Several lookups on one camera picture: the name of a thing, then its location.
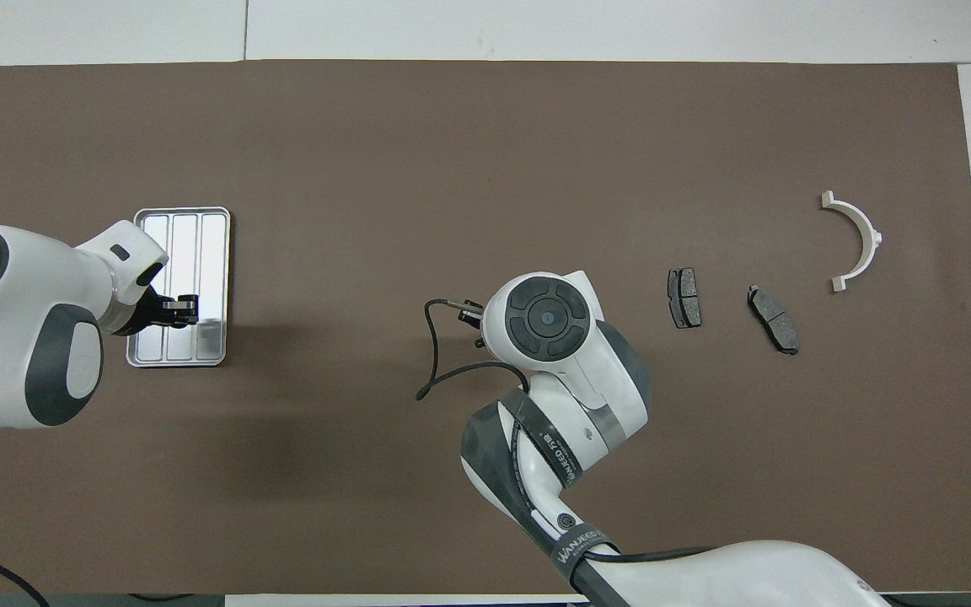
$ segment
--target black cable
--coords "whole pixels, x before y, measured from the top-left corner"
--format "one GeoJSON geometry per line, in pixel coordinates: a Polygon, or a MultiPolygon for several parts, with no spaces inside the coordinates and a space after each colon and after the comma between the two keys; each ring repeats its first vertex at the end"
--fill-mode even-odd
{"type": "Polygon", "coordinates": [[[186,596],[193,596],[193,593],[185,594],[172,594],[170,596],[147,596],[145,594],[134,594],[132,592],[128,593],[134,599],[146,600],[149,603],[166,603],[169,600],[185,599],[186,596]]]}
{"type": "Polygon", "coordinates": [[[585,557],[590,561],[601,562],[649,562],[649,561],[669,561],[672,558],[682,558],[702,554],[708,550],[714,550],[709,546],[698,546],[698,548],[678,548],[675,550],[664,550],[662,552],[642,552],[639,554],[598,554],[597,552],[587,552],[585,557]]]}
{"type": "Polygon", "coordinates": [[[508,363],[502,363],[501,361],[482,361],[480,363],[474,363],[470,365],[462,366],[462,368],[456,368],[450,370],[450,372],[445,373],[443,376],[437,377],[437,366],[440,360],[440,343],[437,341],[437,328],[432,323],[432,316],[429,315],[429,308],[436,306],[436,304],[448,304],[447,299],[431,299],[426,301],[423,311],[425,312],[425,324],[429,327],[429,338],[432,339],[432,368],[429,370],[429,381],[415,395],[415,400],[425,399],[428,395],[429,390],[434,388],[434,385],[442,383],[459,375],[460,373],[469,372],[469,370],[474,370],[477,368],[502,368],[508,369],[510,372],[515,373],[516,377],[519,378],[519,383],[523,385],[523,392],[531,391],[531,383],[527,380],[527,376],[523,375],[523,372],[519,368],[515,368],[513,365],[508,363]]]}
{"type": "Polygon", "coordinates": [[[22,590],[24,590],[26,594],[31,596],[32,599],[35,600],[35,602],[40,605],[40,607],[50,607],[50,605],[47,604],[47,599],[44,599],[43,595],[40,594],[39,591],[35,590],[35,588],[32,588],[32,584],[27,583],[24,580],[24,578],[17,575],[17,573],[11,572],[10,569],[7,569],[3,567],[3,565],[0,565],[0,576],[3,576],[5,577],[5,579],[10,580],[11,583],[17,584],[20,588],[22,588],[22,590]]]}

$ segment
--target black strap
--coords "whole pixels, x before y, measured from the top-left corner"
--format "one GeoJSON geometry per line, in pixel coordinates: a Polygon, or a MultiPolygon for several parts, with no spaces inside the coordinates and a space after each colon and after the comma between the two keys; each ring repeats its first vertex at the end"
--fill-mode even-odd
{"type": "Polygon", "coordinates": [[[556,541],[550,559],[560,575],[571,583],[571,574],[575,572],[575,566],[582,561],[583,554],[594,546],[604,543],[613,545],[601,529],[590,523],[580,523],[571,527],[556,541]]]}
{"type": "Polygon", "coordinates": [[[513,389],[501,398],[501,404],[515,417],[527,437],[531,439],[539,453],[545,458],[556,475],[556,479],[569,488],[582,477],[582,466],[567,441],[556,430],[556,426],[534,404],[534,400],[527,396],[522,389],[513,389]]]}

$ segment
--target white tile floor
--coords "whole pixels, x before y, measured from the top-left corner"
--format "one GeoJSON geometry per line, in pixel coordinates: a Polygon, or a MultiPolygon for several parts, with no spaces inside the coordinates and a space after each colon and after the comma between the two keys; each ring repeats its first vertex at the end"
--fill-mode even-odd
{"type": "Polygon", "coordinates": [[[971,64],[971,0],[0,0],[0,65],[273,57],[971,64]]]}

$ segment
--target circular button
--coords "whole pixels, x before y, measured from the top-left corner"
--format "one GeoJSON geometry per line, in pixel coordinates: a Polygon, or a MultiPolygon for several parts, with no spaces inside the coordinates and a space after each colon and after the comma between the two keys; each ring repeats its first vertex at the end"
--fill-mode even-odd
{"type": "Polygon", "coordinates": [[[537,301],[527,312],[531,330],[542,337],[556,337],[567,327],[567,311],[560,300],[546,297],[537,301]]]}

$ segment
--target white semicircular part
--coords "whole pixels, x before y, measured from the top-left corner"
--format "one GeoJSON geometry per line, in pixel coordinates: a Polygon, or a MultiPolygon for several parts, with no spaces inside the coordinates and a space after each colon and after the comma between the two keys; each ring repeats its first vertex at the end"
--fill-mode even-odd
{"type": "Polygon", "coordinates": [[[100,359],[99,331],[91,324],[77,323],[66,367],[66,390],[74,399],[83,399],[96,389],[100,359]]]}
{"type": "Polygon", "coordinates": [[[872,259],[875,257],[875,249],[878,249],[878,246],[882,244],[882,234],[876,231],[875,226],[872,226],[872,220],[868,219],[867,215],[864,215],[864,212],[859,208],[853,207],[845,201],[834,200],[834,193],[831,190],[822,193],[822,207],[840,212],[840,214],[852,219],[852,222],[856,224],[856,229],[860,230],[860,238],[862,239],[860,260],[856,262],[855,268],[847,274],[841,274],[840,277],[831,279],[831,284],[834,285],[834,293],[837,293],[845,290],[845,281],[860,276],[860,273],[871,265],[872,259]]]}

